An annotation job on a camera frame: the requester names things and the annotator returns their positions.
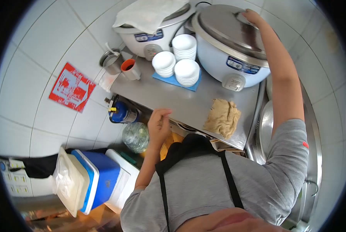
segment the blue mat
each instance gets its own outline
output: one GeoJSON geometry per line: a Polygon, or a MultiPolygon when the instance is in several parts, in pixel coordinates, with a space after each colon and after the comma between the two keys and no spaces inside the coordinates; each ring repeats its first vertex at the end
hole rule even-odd
{"type": "Polygon", "coordinates": [[[191,87],[183,87],[183,86],[181,86],[180,83],[178,83],[178,81],[176,80],[176,76],[175,75],[173,75],[171,77],[165,78],[165,77],[161,77],[159,74],[154,72],[154,74],[152,74],[152,77],[155,78],[155,79],[167,82],[167,83],[172,84],[172,85],[176,85],[176,86],[180,86],[182,88],[188,89],[188,90],[196,91],[196,89],[198,88],[199,83],[201,81],[201,69],[200,69],[198,81],[191,87]]]}

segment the rice cooker label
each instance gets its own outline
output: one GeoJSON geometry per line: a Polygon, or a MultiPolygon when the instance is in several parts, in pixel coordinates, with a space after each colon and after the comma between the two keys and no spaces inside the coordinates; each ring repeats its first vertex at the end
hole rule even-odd
{"type": "Polygon", "coordinates": [[[134,37],[135,37],[135,40],[137,40],[137,42],[149,42],[149,41],[161,39],[164,37],[164,35],[161,29],[157,29],[156,33],[153,35],[146,34],[146,33],[138,33],[138,34],[134,34],[134,37]]]}
{"type": "Polygon", "coordinates": [[[238,70],[240,72],[245,72],[245,73],[248,73],[248,74],[256,74],[259,71],[259,69],[260,69],[259,66],[245,63],[245,62],[240,61],[238,59],[235,59],[235,58],[233,58],[231,56],[229,56],[227,58],[226,64],[230,68],[233,68],[235,70],[238,70]]]}

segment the hand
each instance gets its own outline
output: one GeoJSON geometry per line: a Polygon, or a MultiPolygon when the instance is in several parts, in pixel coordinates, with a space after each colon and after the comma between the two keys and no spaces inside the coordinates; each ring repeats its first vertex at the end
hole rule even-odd
{"type": "Polygon", "coordinates": [[[149,146],[160,149],[164,141],[170,135],[169,114],[171,109],[155,109],[147,123],[150,135],[149,146]]]}
{"type": "Polygon", "coordinates": [[[242,14],[249,22],[256,26],[263,21],[263,18],[254,10],[246,9],[246,12],[242,12],[242,14]]]}

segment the red logo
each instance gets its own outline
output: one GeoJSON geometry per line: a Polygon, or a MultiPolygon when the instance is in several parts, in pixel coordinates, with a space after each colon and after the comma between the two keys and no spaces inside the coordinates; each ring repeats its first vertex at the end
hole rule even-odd
{"type": "Polygon", "coordinates": [[[96,84],[84,74],[66,63],[49,94],[49,99],[81,113],[95,87],[96,84]]]}
{"type": "Polygon", "coordinates": [[[302,145],[304,145],[305,147],[307,147],[307,149],[309,148],[309,145],[306,142],[303,142],[302,145]]]}

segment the rice cooker lid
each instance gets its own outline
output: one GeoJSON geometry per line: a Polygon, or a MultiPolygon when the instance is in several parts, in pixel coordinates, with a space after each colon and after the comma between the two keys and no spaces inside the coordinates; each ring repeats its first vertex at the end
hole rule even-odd
{"type": "Polygon", "coordinates": [[[259,29],[241,14],[243,9],[229,5],[211,5],[198,15],[200,26],[219,42],[245,55],[266,59],[259,29]]]}
{"type": "MultiPolygon", "coordinates": [[[[189,3],[186,3],[183,7],[181,7],[180,9],[178,9],[176,12],[174,12],[173,14],[167,16],[164,18],[163,22],[177,18],[183,14],[185,14],[186,12],[188,12],[191,8],[191,5],[189,3]]],[[[123,28],[134,28],[132,25],[129,24],[123,24],[120,27],[123,28]]]]}

